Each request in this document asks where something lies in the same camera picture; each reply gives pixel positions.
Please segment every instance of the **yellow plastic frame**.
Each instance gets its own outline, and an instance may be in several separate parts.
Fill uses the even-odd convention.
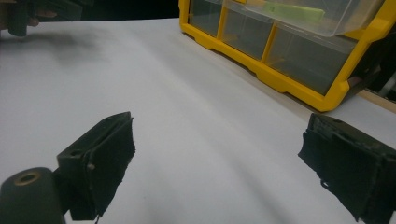
[[[237,0],[237,2],[243,3],[244,0]],[[217,37],[213,37],[188,24],[190,0],[179,0],[178,6],[180,9],[179,22],[181,30],[194,37],[198,44],[207,49],[214,49],[224,53],[255,73],[257,79],[261,82],[265,83],[276,91],[288,92],[321,112],[333,110],[341,104],[349,91],[349,84],[347,80],[352,74],[354,68],[358,65],[361,57],[370,47],[371,43],[386,37],[393,24],[396,22],[396,11],[394,10],[394,8],[396,8],[396,1],[385,0],[378,13],[375,15],[374,19],[365,30],[359,30],[345,34],[348,37],[358,40],[358,43],[350,53],[330,89],[326,95],[323,96],[264,64],[264,60],[268,55],[269,48],[276,33],[275,26],[273,26],[269,35],[262,59],[257,61],[221,41],[222,30],[228,10],[226,7],[222,7],[219,19],[218,34]]]

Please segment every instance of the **screw hole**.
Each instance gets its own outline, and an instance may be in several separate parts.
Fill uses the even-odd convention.
[[[15,181],[14,184],[17,186],[25,186],[31,184],[40,177],[40,173],[38,172],[31,172],[24,175],[19,176]]]
[[[323,188],[325,188],[325,189],[328,189],[328,188],[329,188],[329,184],[328,184],[327,182],[323,181],[323,180],[320,180],[320,185],[321,185]]]

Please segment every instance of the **green item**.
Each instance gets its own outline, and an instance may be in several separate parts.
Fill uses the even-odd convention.
[[[319,23],[323,19],[324,10],[313,7],[299,7],[288,4],[265,2],[263,11],[271,17],[284,18],[299,22]]]

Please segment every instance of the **white table surface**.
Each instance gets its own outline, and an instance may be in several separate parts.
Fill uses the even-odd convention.
[[[99,223],[355,223],[297,156],[312,111],[196,44],[177,19],[28,33],[0,41],[0,182],[56,169],[91,126],[131,111],[136,154]],[[396,147],[396,116],[359,96],[327,115]]]

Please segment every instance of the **plastic drawer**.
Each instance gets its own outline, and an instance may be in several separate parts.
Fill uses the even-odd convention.
[[[368,25],[383,0],[247,0],[247,9],[323,36]]]
[[[216,36],[219,29],[222,0],[191,0],[189,24]]]
[[[356,41],[347,37],[310,35],[278,24],[265,63],[326,95],[355,45]]]
[[[222,41],[260,60],[271,32],[273,20],[248,11],[245,6],[225,0],[226,11]]]

